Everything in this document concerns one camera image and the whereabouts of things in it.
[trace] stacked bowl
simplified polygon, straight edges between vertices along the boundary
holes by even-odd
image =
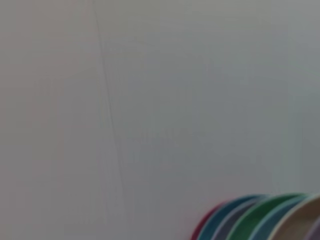
[[[320,195],[254,194],[222,202],[191,240],[320,240]]]

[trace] gray wall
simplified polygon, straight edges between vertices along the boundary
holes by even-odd
[[[0,238],[185,240],[318,192],[315,0],[0,2]]]

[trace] white wall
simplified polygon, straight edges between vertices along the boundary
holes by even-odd
[[[319,7],[1,1],[0,238],[185,240],[221,200],[318,192]]]
[[[319,191],[316,0],[95,0],[131,239]]]
[[[125,240],[88,0],[0,1],[0,239]]]

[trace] stacked plate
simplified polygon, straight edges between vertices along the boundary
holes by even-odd
[[[247,195],[218,204],[191,240],[320,240],[320,195]]]

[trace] green plate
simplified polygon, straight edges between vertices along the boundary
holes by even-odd
[[[234,225],[230,231],[227,240],[248,240],[251,233],[258,226],[260,221],[274,208],[280,204],[302,196],[302,193],[284,194],[279,196],[270,197],[261,201],[255,207],[248,210]]]

